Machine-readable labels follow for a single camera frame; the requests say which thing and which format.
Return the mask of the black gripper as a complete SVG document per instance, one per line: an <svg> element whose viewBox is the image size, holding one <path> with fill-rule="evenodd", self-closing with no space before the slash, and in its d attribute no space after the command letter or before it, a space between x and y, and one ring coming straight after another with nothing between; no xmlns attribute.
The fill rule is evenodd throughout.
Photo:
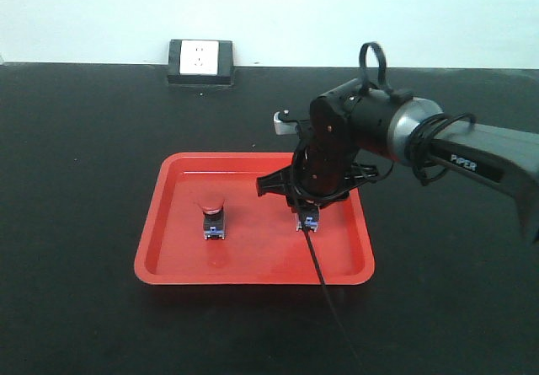
<svg viewBox="0 0 539 375"><path fill-rule="evenodd" d="M298 126L296 133L300 141L292 167L258 177L258 197L284 196L288 207L297 209L299 196L306 201L320 201L319 207L323 209L346 201L352 190L382 179L376 165L352 163L357 149L348 129L324 126L316 131L312 126Z"/></svg>

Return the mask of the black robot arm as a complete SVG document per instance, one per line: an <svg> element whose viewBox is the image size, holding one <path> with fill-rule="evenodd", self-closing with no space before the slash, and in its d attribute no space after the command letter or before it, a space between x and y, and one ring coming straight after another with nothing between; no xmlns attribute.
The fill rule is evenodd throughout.
<svg viewBox="0 0 539 375"><path fill-rule="evenodd" d="M257 179L259 196L286 198L305 220L368 182L383 178L355 161L359 151L409 166L422 185L452 170L515 200L523 238L538 240L538 135L450 116L409 91L353 79L316 97L309 116L274 115L278 134L300 141L291 165Z"/></svg>

